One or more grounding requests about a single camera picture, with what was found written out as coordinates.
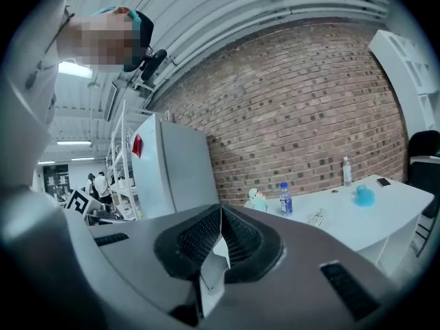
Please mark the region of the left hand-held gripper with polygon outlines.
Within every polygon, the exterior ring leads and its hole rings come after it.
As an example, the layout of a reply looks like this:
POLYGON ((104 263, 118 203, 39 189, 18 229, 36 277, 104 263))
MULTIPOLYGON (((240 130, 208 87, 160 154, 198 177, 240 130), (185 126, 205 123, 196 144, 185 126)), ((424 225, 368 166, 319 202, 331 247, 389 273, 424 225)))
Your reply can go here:
POLYGON ((66 209, 78 212, 87 226, 99 225, 101 219, 113 219, 110 205, 101 203, 82 190, 73 190, 66 209))

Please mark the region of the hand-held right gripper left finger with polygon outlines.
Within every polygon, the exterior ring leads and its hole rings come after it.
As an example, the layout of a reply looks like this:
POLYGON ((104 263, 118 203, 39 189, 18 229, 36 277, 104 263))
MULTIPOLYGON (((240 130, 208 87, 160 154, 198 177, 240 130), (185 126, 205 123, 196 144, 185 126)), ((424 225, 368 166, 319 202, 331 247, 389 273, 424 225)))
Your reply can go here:
POLYGON ((93 227, 110 329, 220 329, 221 208, 93 227))

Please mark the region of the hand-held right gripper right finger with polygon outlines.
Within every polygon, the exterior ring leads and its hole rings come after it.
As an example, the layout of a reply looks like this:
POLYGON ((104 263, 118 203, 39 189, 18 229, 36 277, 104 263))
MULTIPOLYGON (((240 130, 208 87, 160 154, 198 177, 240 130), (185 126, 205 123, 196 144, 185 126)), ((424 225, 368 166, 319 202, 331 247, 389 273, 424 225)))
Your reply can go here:
POLYGON ((374 329, 391 299, 391 282, 374 264, 325 231, 283 217, 239 207, 239 212, 278 232, 285 252, 274 269, 253 283, 229 284, 206 318, 207 329, 374 329), (343 299, 321 267, 341 264, 377 309, 357 320, 356 292, 343 299))

